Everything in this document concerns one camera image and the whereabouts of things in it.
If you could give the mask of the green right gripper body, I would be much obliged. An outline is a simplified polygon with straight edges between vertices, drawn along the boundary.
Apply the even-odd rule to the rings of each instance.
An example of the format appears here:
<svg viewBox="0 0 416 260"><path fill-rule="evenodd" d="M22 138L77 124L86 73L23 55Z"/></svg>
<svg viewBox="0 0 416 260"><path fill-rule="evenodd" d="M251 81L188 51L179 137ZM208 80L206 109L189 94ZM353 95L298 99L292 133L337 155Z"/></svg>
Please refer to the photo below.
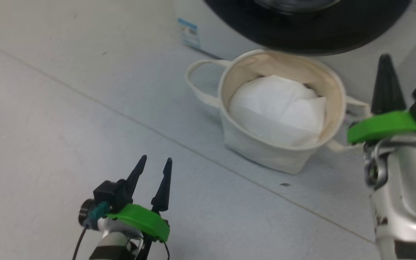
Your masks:
<svg viewBox="0 0 416 260"><path fill-rule="evenodd" d="M359 144L416 132L416 120L408 111L393 111L366 118L347 131L347 143Z"/></svg>

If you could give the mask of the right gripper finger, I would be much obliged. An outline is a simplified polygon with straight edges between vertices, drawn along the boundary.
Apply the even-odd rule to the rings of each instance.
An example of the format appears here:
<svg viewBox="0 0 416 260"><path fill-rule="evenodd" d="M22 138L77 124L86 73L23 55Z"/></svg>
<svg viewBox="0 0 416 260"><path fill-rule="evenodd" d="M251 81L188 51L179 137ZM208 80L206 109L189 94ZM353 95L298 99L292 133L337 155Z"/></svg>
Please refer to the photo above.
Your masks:
<svg viewBox="0 0 416 260"><path fill-rule="evenodd" d="M389 54L379 57L371 113L385 114L407 109L395 66Z"/></svg>

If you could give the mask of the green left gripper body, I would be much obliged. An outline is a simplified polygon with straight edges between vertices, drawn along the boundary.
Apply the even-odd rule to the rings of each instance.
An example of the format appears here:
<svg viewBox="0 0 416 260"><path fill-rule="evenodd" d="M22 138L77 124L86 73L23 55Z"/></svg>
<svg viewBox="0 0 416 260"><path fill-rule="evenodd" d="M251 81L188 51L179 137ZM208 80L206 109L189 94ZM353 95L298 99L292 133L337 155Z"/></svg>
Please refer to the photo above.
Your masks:
<svg viewBox="0 0 416 260"><path fill-rule="evenodd" d="M137 204L127 204L117 213L108 213L108 218L117 219L149 235L159 242L167 242L170 226L159 214Z"/></svg>

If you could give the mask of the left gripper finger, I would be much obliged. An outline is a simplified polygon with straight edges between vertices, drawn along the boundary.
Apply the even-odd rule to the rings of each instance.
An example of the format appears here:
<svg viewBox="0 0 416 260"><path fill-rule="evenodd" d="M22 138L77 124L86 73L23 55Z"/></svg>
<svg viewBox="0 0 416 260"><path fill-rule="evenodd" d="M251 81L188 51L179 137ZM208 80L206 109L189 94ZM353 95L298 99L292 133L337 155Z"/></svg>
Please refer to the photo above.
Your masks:
<svg viewBox="0 0 416 260"><path fill-rule="evenodd" d="M172 176L172 158L168 158L163 169L163 179L155 197L152 199L152 211L163 212L169 207L170 185Z"/></svg>
<svg viewBox="0 0 416 260"><path fill-rule="evenodd" d="M138 163L135 165L132 172L129 174L128 178L124 182L123 188L123 200L126 203L133 203L133 194L135 188L137 187L137 182L144 171L145 164L147 161L147 155L142 155Z"/></svg>

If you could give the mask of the black round glass washer door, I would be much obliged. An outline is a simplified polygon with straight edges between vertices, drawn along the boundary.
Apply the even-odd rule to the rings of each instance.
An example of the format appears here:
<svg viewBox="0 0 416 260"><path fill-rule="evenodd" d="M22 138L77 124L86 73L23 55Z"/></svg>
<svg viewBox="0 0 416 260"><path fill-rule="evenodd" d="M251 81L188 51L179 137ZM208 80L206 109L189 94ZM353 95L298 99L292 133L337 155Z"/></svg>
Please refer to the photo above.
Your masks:
<svg viewBox="0 0 416 260"><path fill-rule="evenodd" d="M406 12L411 0L204 0L230 28L278 51L342 54L371 43Z"/></svg>

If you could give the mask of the white canvas laundry basket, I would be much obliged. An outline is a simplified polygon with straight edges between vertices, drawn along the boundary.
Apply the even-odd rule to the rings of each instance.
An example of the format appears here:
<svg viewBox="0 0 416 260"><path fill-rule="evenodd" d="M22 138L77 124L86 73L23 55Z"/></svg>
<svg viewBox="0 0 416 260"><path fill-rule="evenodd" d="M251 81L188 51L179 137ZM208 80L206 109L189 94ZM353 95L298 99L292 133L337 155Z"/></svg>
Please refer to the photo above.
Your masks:
<svg viewBox="0 0 416 260"><path fill-rule="evenodd" d="M193 72L204 64L216 64L225 68L218 83L218 96L204 93L191 80ZM270 75L306 84L317 94L329 99L325 106L324 129L316 144L293 147L271 143L247 132L228 114L230 100L242 84ZM334 152L352 149L352 146L343 145L334 139L343 124L348 105L360 107L363 117L370 116L369 104L348 96L339 75L323 62L310 57L256 49L233 61L196 61L187 68L184 78L200 102L220 112L227 148L248 160L285 173L299 173L321 147L325 146Z"/></svg>

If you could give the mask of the white front-load washing machine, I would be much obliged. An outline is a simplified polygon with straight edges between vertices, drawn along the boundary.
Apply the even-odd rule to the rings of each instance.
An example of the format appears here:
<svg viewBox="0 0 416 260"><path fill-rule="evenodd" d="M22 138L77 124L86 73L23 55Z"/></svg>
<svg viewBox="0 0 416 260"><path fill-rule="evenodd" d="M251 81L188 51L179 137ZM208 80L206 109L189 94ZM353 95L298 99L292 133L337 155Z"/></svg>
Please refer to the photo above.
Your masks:
<svg viewBox="0 0 416 260"><path fill-rule="evenodd" d="M174 6L178 18L198 26L198 50L210 56L233 60L261 48L224 23L204 0L174 0ZM342 54L316 58L340 75L349 95L368 101L372 97L378 58L389 53L403 90L412 91L416 87L416 13L411 7L412 4L393 27L371 43Z"/></svg>

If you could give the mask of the white cloth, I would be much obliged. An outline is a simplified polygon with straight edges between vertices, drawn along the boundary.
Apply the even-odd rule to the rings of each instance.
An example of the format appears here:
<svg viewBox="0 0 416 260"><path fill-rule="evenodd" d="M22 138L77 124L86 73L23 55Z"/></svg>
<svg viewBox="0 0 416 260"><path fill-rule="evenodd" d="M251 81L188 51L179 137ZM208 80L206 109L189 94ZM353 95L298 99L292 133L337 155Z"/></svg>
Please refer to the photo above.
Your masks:
<svg viewBox="0 0 416 260"><path fill-rule="evenodd" d="M326 98L304 84L277 75L243 84L229 103L231 118L270 143L301 147L319 141Z"/></svg>

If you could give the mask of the blue energy label sticker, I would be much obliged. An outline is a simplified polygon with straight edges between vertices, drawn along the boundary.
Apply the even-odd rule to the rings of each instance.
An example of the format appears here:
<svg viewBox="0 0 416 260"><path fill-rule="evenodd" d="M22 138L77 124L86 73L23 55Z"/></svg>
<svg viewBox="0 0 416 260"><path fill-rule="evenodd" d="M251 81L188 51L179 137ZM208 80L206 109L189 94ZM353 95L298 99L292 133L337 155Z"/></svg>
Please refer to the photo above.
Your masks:
<svg viewBox="0 0 416 260"><path fill-rule="evenodd" d="M193 48L200 48L198 26L184 19L178 18L181 38L184 44Z"/></svg>

